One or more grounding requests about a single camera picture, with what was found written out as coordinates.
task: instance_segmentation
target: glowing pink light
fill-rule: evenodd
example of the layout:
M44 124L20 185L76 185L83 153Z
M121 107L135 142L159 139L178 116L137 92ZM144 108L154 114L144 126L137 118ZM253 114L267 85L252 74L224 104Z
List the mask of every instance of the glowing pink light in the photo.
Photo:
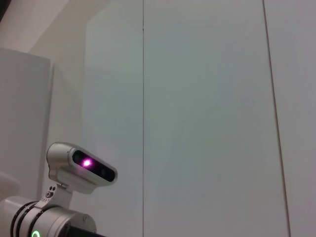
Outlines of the glowing pink light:
M84 162L83 162L83 166L87 167L87 166L90 166L92 164L91 160L89 159L86 159Z

